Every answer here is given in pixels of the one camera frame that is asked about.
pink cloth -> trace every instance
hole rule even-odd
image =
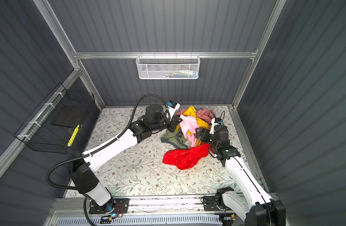
[[[183,114],[186,110],[187,109],[182,109],[182,110],[178,111],[176,113],[176,115],[179,116],[179,115]],[[209,124],[211,124],[212,119],[215,118],[215,116],[213,116],[212,113],[214,115],[216,115],[216,112],[213,111],[213,109],[208,111],[207,109],[203,108],[202,110],[196,111],[196,117],[203,119],[209,125]]]
[[[189,140],[191,143],[191,147],[196,147],[197,146],[197,138],[195,137],[195,129],[198,128],[197,120],[195,117],[189,115],[189,116],[184,116],[180,115],[180,118],[183,120],[179,125],[180,128],[182,129],[182,133],[184,137]]]

gray wall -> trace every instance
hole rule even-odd
[[[72,70],[32,0],[0,1],[0,155],[24,120]],[[80,79],[71,88],[86,91]],[[85,147],[98,114],[97,107],[90,113],[78,150]],[[46,183],[46,172],[68,157],[24,148],[0,179],[0,225],[42,225],[54,199],[64,193]],[[57,169],[52,180],[67,184],[67,168]]]
[[[274,0],[54,0],[77,52],[254,51]],[[82,60],[106,105],[144,94],[182,104],[230,104],[249,60],[203,59],[197,80],[141,80],[134,60]],[[143,104],[157,103],[145,99]]]
[[[238,111],[290,225],[346,225],[346,1],[286,3]]]

green cloth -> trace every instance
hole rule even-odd
[[[169,143],[176,149],[188,149],[184,143],[187,139],[183,136],[182,130],[179,128],[177,132],[172,133],[169,130],[160,138],[162,143]]]

pile of clothes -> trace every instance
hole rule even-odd
[[[202,127],[209,130],[212,119],[216,118],[216,113],[205,108],[196,111],[193,106],[190,106],[188,109],[178,111],[176,115],[183,121],[174,133],[167,131],[162,136],[161,142],[172,144],[177,149],[168,151],[164,155],[163,163],[175,165],[178,169],[189,169],[208,155],[209,145],[197,140],[195,129]],[[187,140],[191,143],[190,148],[184,144]]]

yellow object in basket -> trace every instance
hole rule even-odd
[[[77,125],[74,132],[71,135],[69,142],[67,143],[67,147],[71,147],[72,142],[74,142],[74,140],[75,140],[77,132],[79,132],[79,128],[80,128],[80,125]]]

